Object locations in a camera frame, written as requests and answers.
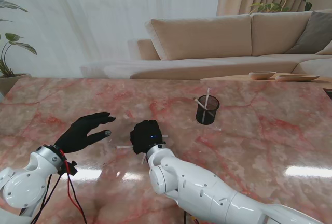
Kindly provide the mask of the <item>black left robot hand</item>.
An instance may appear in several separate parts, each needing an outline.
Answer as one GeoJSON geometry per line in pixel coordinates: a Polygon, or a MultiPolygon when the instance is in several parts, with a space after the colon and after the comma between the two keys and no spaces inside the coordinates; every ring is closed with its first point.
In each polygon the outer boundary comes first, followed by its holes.
{"type": "Polygon", "coordinates": [[[111,135],[110,130],[103,130],[88,135],[91,130],[96,129],[99,125],[114,122],[108,112],[94,113],[78,118],[71,124],[69,129],[65,131],[55,142],[55,146],[63,151],[63,153],[72,153],[85,149],[96,142],[103,140],[111,135]]]}

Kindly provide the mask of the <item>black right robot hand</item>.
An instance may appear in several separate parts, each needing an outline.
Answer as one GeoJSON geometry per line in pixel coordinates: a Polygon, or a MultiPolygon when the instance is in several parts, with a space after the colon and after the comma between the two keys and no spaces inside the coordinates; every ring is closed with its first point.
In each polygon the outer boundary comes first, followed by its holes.
{"type": "Polygon", "coordinates": [[[130,132],[130,141],[135,154],[147,153],[156,145],[165,144],[156,120],[144,120],[130,132]]]}

